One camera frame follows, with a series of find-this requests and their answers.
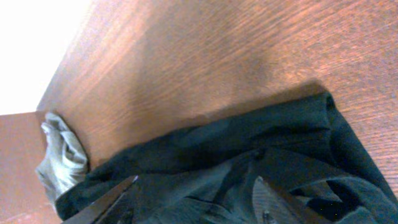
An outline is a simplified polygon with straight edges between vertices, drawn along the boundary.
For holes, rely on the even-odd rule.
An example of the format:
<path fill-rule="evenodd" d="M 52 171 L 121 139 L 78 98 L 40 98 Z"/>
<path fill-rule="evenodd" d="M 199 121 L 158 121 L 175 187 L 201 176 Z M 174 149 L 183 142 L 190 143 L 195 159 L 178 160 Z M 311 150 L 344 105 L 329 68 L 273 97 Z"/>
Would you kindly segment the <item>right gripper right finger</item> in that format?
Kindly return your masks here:
<path fill-rule="evenodd" d="M 268 183 L 260 176 L 254 181 L 252 205 L 258 223 L 327 224 L 330 222 L 284 189 Z"/>

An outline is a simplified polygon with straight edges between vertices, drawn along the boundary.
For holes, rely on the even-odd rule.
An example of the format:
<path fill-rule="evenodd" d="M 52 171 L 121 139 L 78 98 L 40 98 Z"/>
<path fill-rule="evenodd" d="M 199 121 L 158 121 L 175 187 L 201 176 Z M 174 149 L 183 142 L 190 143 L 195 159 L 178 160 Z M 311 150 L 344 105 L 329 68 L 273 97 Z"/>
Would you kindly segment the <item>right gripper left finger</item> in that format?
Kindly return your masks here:
<path fill-rule="evenodd" d="M 97 223 L 101 217 L 122 197 L 125 191 L 130 188 L 138 179 L 137 175 L 130 176 L 120 184 L 106 192 L 102 197 L 94 201 L 88 207 L 62 222 L 62 224 L 93 224 Z"/>

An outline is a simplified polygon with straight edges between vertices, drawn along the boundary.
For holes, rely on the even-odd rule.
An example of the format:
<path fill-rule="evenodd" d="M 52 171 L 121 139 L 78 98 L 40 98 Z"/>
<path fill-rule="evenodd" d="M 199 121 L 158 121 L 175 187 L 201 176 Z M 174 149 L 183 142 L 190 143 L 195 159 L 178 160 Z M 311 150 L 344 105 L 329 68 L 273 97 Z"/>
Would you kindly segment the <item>black shorts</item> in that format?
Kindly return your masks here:
<path fill-rule="evenodd" d="M 55 203 L 68 220 L 138 179 L 103 223 L 258 223 L 258 176 L 330 223 L 396 223 L 397 199 L 331 94 L 171 132 L 121 151 Z"/>

